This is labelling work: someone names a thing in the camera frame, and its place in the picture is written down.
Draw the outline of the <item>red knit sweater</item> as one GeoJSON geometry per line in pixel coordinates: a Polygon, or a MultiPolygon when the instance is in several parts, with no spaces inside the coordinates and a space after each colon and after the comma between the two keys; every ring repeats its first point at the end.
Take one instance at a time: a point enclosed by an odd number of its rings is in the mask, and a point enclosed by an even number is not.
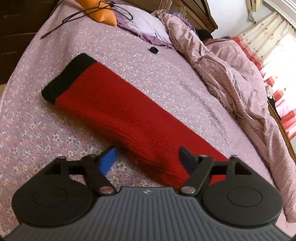
{"type": "Polygon", "coordinates": [[[98,132],[159,184],[179,189],[189,175],[179,149],[226,157],[137,88],[85,53],[43,90],[43,98],[98,132]]]}

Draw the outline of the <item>pink crumpled duvet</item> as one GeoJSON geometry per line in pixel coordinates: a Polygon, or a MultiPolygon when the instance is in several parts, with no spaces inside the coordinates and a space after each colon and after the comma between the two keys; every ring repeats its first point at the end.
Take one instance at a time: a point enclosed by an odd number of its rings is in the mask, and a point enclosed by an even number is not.
{"type": "Polygon", "coordinates": [[[152,13],[166,28],[173,46],[188,59],[263,158],[283,197],[288,222],[295,222],[295,162],[278,124],[269,114],[265,93],[256,93],[250,83],[207,46],[176,16],[158,10],[152,13]]]}

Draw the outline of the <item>red white floral curtain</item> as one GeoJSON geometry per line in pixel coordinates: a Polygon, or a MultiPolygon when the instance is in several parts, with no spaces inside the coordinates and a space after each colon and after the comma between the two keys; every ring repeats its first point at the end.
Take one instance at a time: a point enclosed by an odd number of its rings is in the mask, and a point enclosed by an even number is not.
{"type": "Polygon", "coordinates": [[[271,86],[275,107],[290,139],[295,137],[295,28],[277,12],[232,37],[271,86]]]}

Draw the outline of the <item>small black object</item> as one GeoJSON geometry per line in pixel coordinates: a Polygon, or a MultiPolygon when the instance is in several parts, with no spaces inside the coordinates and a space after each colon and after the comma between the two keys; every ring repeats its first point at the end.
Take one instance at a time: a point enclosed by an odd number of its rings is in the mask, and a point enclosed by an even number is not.
{"type": "Polygon", "coordinates": [[[158,54],[158,49],[156,47],[150,47],[149,51],[152,52],[153,54],[158,54]]]}

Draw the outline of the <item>dark wooden nightstand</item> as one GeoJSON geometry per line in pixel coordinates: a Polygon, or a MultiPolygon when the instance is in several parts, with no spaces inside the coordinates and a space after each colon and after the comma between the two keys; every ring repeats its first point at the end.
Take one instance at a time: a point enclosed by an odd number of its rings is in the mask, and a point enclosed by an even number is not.
{"type": "Polygon", "coordinates": [[[1,1],[1,84],[48,19],[57,1],[1,1]]]}

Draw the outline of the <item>brown wooden headboard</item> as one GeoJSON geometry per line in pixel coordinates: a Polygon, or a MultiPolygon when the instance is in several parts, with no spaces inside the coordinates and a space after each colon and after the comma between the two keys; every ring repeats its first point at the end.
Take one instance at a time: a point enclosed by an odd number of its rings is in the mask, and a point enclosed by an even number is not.
{"type": "Polygon", "coordinates": [[[194,28],[205,29],[210,33],[218,29],[206,0],[127,0],[123,2],[149,13],[158,9],[165,9],[168,13],[180,13],[194,28]]]}

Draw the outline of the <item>orange cushion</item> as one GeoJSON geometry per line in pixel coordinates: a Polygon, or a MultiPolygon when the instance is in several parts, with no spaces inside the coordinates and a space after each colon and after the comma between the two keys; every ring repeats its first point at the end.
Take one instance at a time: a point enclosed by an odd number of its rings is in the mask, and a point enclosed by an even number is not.
{"type": "Polygon", "coordinates": [[[82,7],[83,12],[92,20],[111,26],[117,25],[115,14],[111,10],[111,5],[106,1],[99,0],[76,0],[82,7]]]}

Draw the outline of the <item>lilac pillow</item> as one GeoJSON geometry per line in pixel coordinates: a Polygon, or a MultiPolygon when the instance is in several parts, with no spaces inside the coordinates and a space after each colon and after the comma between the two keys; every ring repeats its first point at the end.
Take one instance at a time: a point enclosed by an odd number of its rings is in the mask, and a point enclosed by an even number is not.
{"type": "Polygon", "coordinates": [[[121,1],[109,1],[117,20],[117,26],[140,39],[167,49],[175,49],[163,23],[147,11],[121,1]]]}

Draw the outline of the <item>cream wall air conditioner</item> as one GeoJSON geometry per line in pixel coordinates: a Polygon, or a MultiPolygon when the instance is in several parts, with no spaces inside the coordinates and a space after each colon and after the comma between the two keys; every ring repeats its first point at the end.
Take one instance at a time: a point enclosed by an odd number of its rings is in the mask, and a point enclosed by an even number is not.
{"type": "Polygon", "coordinates": [[[248,21],[253,25],[257,24],[257,21],[253,17],[253,13],[257,12],[260,8],[261,0],[246,0],[247,12],[248,12],[248,21]]]}

